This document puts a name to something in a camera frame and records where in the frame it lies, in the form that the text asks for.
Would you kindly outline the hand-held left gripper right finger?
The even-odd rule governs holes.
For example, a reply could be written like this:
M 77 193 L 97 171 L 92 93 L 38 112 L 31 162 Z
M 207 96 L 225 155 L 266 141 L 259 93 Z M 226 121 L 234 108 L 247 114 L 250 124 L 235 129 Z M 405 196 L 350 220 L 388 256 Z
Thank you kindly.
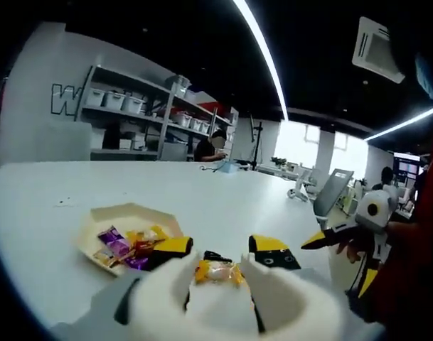
M 301 267 L 289 247 L 278 239 L 253 234 L 248 240 L 247 282 L 258 330 L 289 332 L 302 316 Z

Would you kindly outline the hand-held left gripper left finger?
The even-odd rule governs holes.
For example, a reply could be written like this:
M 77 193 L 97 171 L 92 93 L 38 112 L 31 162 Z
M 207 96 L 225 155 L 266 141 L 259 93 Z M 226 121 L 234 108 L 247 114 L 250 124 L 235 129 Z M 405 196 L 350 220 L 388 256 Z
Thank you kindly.
M 121 330 L 129 322 L 129 299 L 133 288 L 167 261 L 190 254 L 191 237 L 172 237 L 156 243 L 139 269 L 127 272 L 96 293 L 90 309 L 73 323 L 58 323 L 55 330 Z

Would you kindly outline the person's right hand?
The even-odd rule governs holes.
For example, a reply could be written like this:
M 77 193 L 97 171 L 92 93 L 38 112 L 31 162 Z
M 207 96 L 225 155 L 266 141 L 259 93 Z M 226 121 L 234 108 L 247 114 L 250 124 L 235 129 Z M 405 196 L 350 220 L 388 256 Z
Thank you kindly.
M 336 253 L 346 253 L 347 260 L 354 264 L 361 260 L 361 253 L 366 253 L 370 248 L 372 237 L 370 234 L 357 234 L 342 239 L 336 248 Z

